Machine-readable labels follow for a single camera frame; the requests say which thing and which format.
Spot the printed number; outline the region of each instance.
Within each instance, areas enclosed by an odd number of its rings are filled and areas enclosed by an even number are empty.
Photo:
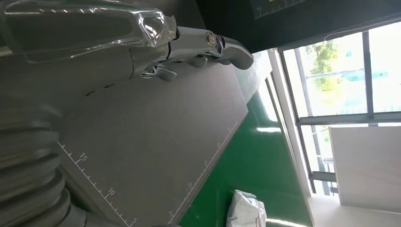
[[[85,153],[83,153],[82,155],[81,155],[81,160],[82,161],[85,161],[87,159],[87,156],[85,155]]]
[[[109,190],[109,194],[110,194],[110,195],[114,195],[114,193],[115,193],[115,191],[111,188],[111,189]]]

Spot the white plastic bag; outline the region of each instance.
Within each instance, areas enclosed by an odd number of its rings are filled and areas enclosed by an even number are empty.
[[[266,227],[264,203],[256,196],[236,190],[227,214],[226,227]]]

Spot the plastic wrap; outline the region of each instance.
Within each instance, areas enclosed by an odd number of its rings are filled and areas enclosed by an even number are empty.
[[[157,47],[176,35],[174,17],[114,0],[3,0],[0,31],[13,54],[75,57],[114,45]]]
[[[256,196],[236,190],[227,214],[226,227],[266,227],[264,203]]]

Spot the screw head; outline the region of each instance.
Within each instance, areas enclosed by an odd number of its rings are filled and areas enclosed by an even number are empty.
[[[208,42],[209,46],[215,46],[217,43],[216,35],[211,32],[207,32],[206,33],[206,41]]]

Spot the window frame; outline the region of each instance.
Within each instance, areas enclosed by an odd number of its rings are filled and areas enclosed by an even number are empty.
[[[380,24],[379,26],[385,26],[385,25],[389,25],[392,23]],[[286,63],[286,59],[284,56],[284,51],[289,50],[289,48],[278,49],[279,59],[281,61],[281,66],[283,68],[283,74],[284,74],[285,82],[288,87],[289,99],[291,102],[292,111],[293,111],[293,115],[295,118],[295,125],[296,125],[297,131],[299,134],[299,138],[300,138],[301,150],[302,150],[302,153],[303,153],[303,156],[305,159],[305,165],[306,165],[306,170],[307,170],[307,174],[308,174],[308,179],[309,179],[311,190],[313,193],[316,193],[316,187],[314,184],[314,180],[318,180],[318,181],[322,181],[322,182],[327,182],[327,187],[325,186],[325,184],[323,184],[323,191],[324,191],[324,194],[330,195],[332,193],[332,191],[330,190],[330,186],[328,183],[333,183],[333,182],[336,183],[336,181],[335,181],[336,176],[335,176],[335,173],[328,173],[328,172],[324,171],[323,163],[320,163],[322,161],[320,161],[320,162],[318,161],[319,171],[311,170],[308,153],[306,151],[306,146],[305,146],[305,139],[304,139],[304,135],[303,135],[301,126],[303,126],[303,125],[311,126],[312,133],[313,133],[313,132],[316,132],[315,127],[317,125],[334,125],[334,124],[344,124],[344,123],[349,123],[349,124],[367,123],[369,127],[372,127],[372,126],[375,127],[375,126],[378,126],[379,123],[401,122],[401,112],[385,112],[385,113],[375,113],[374,112],[369,30],[365,30],[365,31],[355,30],[352,33],[348,32],[347,34],[343,34],[342,36],[350,35],[350,34],[358,33],[358,32],[362,32],[367,113],[312,116],[311,103],[309,101],[309,94],[308,94],[307,85],[306,85],[306,81],[305,81],[306,77],[305,77],[304,67],[302,65],[302,59],[301,59],[299,47],[297,47],[297,48],[294,48],[295,57],[296,57],[299,74],[301,77],[301,85],[302,85],[302,90],[303,90],[303,93],[305,96],[306,109],[308,112],[307,117],[299,117],[298,111],[296,108],[296,102],[294,99],[293,88],[292,88],[291,81],[290,81],[289,74],[288,74],[287,63]],[[313,140],[314,140],[314,145],[316,148],[316,153],[317,153],[317,155],[319,155],[320,148],[319,148],[317,133],[313,133]]]

